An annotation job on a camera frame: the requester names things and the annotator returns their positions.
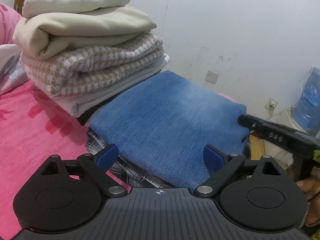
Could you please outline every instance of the silver bolt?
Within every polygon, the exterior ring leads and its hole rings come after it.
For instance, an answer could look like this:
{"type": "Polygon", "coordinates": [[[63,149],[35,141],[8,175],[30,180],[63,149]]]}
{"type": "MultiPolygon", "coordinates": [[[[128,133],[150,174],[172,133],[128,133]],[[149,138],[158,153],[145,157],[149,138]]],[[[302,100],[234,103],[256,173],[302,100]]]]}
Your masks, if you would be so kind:
{"type": "Polygon", "coordinates": [[[213,189],[209,186],[200,186],[197,188],[197,191],[202,194],[209,194],[213,191],[213,189]]]}
{"type": "Polygon", "coordinates": [[[113,186],[113,187],[110,187],[108,191],[112,195],[119,195],[124,192],[124,188],[120,186],[113,186]]]}

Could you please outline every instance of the denim fabric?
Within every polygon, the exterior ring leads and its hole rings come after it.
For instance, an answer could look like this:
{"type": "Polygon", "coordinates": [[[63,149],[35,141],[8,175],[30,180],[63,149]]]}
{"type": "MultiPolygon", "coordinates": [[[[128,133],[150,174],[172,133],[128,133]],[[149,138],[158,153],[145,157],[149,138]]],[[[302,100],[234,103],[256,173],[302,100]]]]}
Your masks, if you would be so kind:
{"type": "Polygon", "coordinates": [[[209,178],[203,149],[242,153],[249,130],[237,123],[246,106],[170,71],[115,98],[90,127],[120,155],[176,187],[196,188],[209,178]]]}

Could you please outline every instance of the finger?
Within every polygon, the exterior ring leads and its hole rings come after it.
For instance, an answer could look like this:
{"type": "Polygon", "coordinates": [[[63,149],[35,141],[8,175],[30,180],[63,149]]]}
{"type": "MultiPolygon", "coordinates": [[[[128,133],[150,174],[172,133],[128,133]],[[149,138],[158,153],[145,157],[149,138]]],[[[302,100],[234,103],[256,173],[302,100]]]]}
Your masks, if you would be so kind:
{"type": "Polygon", "coordinates": [[[320,223],[320,196],[310,203],[310,208],[306,216],[306,226],[313,227],[320,223]]]}
{"type": "Polygon", "coordinates": [[[305,193],[316,194],[320,190],[320,180],[317,177],[309,177],[297,182],[298,187],[305,193]]]}

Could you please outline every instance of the gray folded garment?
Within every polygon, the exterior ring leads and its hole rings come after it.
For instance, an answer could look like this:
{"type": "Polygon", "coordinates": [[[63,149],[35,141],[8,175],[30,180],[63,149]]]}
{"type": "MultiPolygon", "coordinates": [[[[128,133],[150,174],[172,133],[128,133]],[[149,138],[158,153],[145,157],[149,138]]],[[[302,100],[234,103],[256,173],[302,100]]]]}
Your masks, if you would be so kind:
{"type": "Polygon", "coordinates": [[[71,98],[53,98],[53,100],[72,116],[79,117],[91,107],[153,76],[161,71],[169,62],[170,57],[164,54],[149,66],[135,72],[133,75],[124,78],[110,87],[90,94],[71,98]]]}

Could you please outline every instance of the pink pillow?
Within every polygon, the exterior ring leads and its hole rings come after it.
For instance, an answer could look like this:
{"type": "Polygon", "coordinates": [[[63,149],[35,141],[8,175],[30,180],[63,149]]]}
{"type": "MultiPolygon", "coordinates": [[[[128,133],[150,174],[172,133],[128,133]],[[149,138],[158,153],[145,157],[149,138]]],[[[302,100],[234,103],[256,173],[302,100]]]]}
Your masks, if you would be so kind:
{"type": "Polygon", "coordinates": [[[13,32],[18,21],[21,19],[22,16],[15,10],[9,6],[0,4],[0,22],[3,23],[3,25],[0,24],[0,45],[13,44],[13,32]]]}

